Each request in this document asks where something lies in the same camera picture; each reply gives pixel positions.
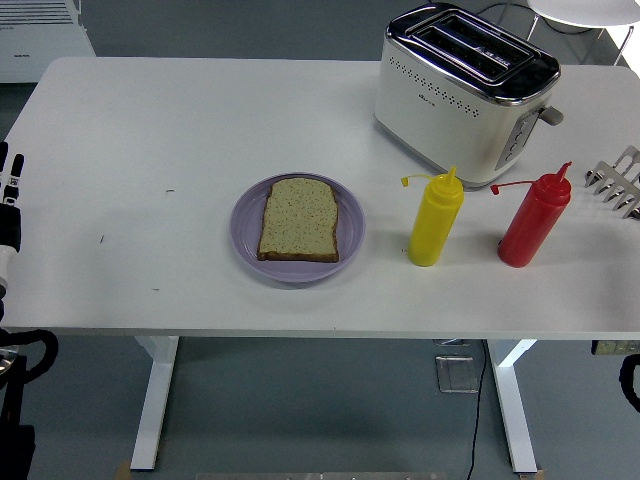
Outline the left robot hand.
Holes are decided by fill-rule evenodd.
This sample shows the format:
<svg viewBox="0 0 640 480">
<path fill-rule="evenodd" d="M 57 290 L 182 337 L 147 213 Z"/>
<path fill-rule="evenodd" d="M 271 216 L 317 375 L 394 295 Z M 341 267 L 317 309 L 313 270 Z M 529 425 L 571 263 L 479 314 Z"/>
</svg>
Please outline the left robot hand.
<svg viewBox="0 0 640 480">
<path fill-rule="evenodd" d="M 16 206 L 24 156 L 14 156 L 8 170 L 8 180 L 1 193 L 1 292 L 8 287 L 9 266 L 21 247 L 21 211 Z"/>
</svg>

